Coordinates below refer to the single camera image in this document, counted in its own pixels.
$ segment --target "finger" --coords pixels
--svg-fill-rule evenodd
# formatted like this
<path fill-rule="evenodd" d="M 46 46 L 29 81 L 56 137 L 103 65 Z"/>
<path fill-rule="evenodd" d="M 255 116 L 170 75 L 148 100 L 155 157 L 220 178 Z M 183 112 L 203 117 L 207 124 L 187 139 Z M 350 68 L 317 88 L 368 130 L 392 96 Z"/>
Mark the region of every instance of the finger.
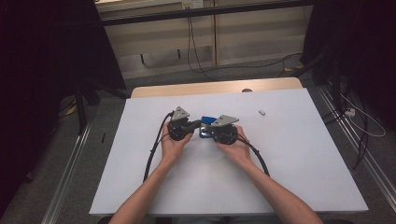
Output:
<path fill-rule="evenodd" d="M 189 133 L 181 140 L 181 142 L 183 144 L 187 144 L 188 142 L 190 142 L 191 138 L 192 138 L 192 133 Z"/>
<path fill-rule="evenodd" d="M 235 125 L 236 130 L 238 131 L 238 134 L 240 134 L 243 138 L 245 138 L 245 140 L 248 141 L 247 136 L 244 133 L 244 129 L 241 126 Z"/>
<path fill-rule="evenodd" d="M 164 137 L 166 134 L 169 133 L 168 124 L 169 124 L 169 121 L 166 121 L 165 124 L 163 125 L 163 134 L 161 134 L 161 137 Z"/>

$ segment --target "white tabletop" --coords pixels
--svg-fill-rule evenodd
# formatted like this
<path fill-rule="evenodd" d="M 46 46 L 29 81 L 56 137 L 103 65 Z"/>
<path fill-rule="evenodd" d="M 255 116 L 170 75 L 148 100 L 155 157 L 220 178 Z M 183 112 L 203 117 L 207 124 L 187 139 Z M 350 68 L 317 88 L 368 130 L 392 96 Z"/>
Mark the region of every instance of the white tabletop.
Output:
<path fill-rule="evenodd" d="M 114 214 L 140 186 L 163 117 L 181 105 L 190 120 L 237 117 L 271 177 L 317 212 L 365 211 L 354 183 L 306 89 L 127 100 L 90 214 Z M 260 167 L 257 158 L 253 161 Z M 159 163 L 161 146 L 151 164 Z M 274 213 L 248 178 L 196 133 L 158 192 L 152 215 Z"/>

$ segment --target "small white object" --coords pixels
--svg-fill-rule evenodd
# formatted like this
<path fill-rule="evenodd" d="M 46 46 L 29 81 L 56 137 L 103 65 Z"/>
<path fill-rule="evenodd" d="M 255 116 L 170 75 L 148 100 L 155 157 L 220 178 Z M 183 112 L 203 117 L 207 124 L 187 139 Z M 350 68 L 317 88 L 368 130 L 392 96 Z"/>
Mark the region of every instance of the small white object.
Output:
<path fill-rule="evenodd" d="M 355 117 L 355 109 L 354 108 L 347 108 L 346 115 L 350 117 Z"/>

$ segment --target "dark curtain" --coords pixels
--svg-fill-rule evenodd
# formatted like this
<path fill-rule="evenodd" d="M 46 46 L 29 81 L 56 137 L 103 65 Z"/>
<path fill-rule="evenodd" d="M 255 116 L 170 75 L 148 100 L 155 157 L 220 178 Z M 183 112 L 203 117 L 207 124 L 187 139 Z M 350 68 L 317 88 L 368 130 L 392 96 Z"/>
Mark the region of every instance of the dark curtain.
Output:
<path fill-rule="evenodd" d="M 396 129 L 396 16 L 389 1 L 319 1 L 314 5 L 301 62 L 325 52 L 312 70 L 323 84 L 332 75 L 333 59 L 340 75 Z"/>

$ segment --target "person's right hand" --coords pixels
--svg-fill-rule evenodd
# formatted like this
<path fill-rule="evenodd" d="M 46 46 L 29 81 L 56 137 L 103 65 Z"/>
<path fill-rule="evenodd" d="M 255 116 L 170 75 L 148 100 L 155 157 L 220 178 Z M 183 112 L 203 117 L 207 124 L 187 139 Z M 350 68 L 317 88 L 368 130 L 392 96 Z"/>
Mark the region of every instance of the person's right hand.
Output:
<path fill-rule="evenodd" d="M 248 138 L 244 134 L 244 130 L 241 126 L 235 125 L 236 130 L 238 131 L 238 138 L 245 138 L 248 141 Z M 252 163 L 250 158 L 250 151 L 248 145 L 245 143 L 236 140 L 232 145 L 224 145 L 218 143 L 218 148 L 224 151 L 228 158 L 242 168 L 242 166 Z"/>

